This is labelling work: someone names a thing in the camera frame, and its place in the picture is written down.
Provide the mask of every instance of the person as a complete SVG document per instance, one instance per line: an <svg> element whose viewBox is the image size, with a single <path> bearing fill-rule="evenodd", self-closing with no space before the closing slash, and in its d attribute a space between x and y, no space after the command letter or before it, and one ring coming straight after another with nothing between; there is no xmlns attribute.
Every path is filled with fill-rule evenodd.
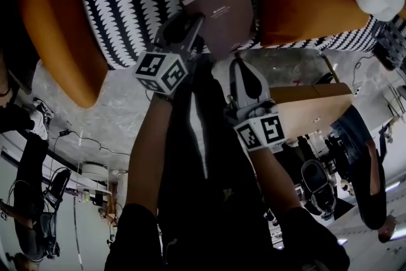
<svg viewBox="0 0 406 271"><path fill-rule="evenodd" d="M335 136L330 136L328 139L324 140L327 148L329 149L331 157L334 159L334 165L336 165L336 169L338 175L342 180L348 181L350 179L349 170L350 164L348 162L348 158L345 155L345 149L343 149L343 145L340 145L337 138Z"/></svg>
<svg viewBox="0 0 406 271"><path fill-rule="evenodd" d="M3 50L0 47L0 107L5 107L13 97L13 90L8 83L8 73L4 62Z"/></svg>
<svg viewBox="0 0 406 271"><path fill-rule="evenodd" d="M393 216L386 216L385 172L367 126L354 106L332 128L337 131L347 151L349 175L362 221L377 230L378 239L388 242L396 228Z"/></svg>
<svg viewBox="0 0 406 271"><path fill-rule="evenodd" d="M344 248L300 206L272 152L259 149L249 157L284 239L284 250L273 248L254 170L225 122L226 102L212 66L200 63L173 99L152 97L132 149L126 205L105 270L347 270ZM205 164L190 124L192 93Z"/></svg>
<svg viewBox="0 0 406 271"><path fill-rule="evenodd" d="M48 151L48 128L53 113L40 100L34 105L36 108L30 112L11 103L0 107L0 133L17 130L27 138L13 184L14 206L0 201L1 210L14 218L18 242L26 257L14 259L20 270L36 270L46 255L39 217L44 211L42 166Z"/></svg>

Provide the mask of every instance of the mauve book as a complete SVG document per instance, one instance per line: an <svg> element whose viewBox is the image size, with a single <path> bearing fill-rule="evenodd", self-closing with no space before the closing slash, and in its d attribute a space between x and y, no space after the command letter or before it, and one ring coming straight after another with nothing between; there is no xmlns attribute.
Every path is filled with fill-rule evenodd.
<svg viewBox="0 0 406 271"><path fill-rule="evenodd" d="M217 60L248 42L254 35L251 0L182 0L186 12L204 15L199 35Z"/></svg>

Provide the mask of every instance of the shoe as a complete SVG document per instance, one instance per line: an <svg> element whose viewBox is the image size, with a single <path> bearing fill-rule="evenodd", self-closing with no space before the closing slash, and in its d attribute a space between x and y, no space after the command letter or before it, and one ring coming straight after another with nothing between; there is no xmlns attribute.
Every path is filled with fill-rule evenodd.
<svg viewBox="0 0 406 271"><path fill-rule="evenodd" d="M34 122L32 133L38 135L42 140L47 140L49 137L49 124L55 116L49 107L41 100L34 99L35 110L30 112L30 118Z"/></svg>

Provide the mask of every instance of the gray floor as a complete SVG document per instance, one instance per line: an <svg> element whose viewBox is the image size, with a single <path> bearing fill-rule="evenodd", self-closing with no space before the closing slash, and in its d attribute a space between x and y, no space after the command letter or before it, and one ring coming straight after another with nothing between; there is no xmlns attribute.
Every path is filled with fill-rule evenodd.
<svg viewBox="0 0 406 271"><path fill-rule="evenodd" d="M327 51L326 54L333 65L337 64L336 72L340 80L351 88L355 63L361 56L370 55L336 51ZM312 50L253 50L244 57L264 73L270 86L313 84L328 72L324 61ZM225 94L229 92L230 62L231 59L217 63L213 69L213 75L221 83ZM91 109L85 110L80 109L65 95L39 62L32 85L32 96L20 92L20 99L30 102L33 96L37 96L55 112L50 129L51 148L55 145L59 132L70 129L83 137L98 140L110 150L130 153L149 104L145 90L132 76L132 72L133 69L110 71L98 102ZM376 58L363 59L356 71L354 85L355 89L360 90L355 98L355 105L362 111L370 129L378 127L390 117L382 98L382 93L388 92L388 81L396 86L404 83L396 72L386 72ZM191 122L203 150L202 128L195 108L192 109ZM81 140L75 134L59 138L55 151L74 164L79 161L93 161L108 164L110 169L128 168L128 156L99 150L97 143Z"/></svg>

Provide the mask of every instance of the black wristband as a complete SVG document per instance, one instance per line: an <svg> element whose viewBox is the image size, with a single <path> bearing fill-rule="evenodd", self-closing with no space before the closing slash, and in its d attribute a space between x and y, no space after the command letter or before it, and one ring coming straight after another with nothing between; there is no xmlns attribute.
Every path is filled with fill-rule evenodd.
<svg viewBox="0 0 406 271"><path fill-rule="evenodd" d="M170 98L170 97L168 97L168 96L166 96L166 95L164 95L164 94L161 94L161 93L154 93L154 95L155 95L157 98L159 98L160 100L163 100L163 101L165 101L165 102L169 102L170 104L173 104L173 99Z"/></svg>
<svg viewBox="0 0 406 271"><path fill-rule="evenodd" d="M11 87L8 88L7 92L5 92L3 94L0 94L0 98L1 97L6 97L10 91L11 91Z"/></svg>

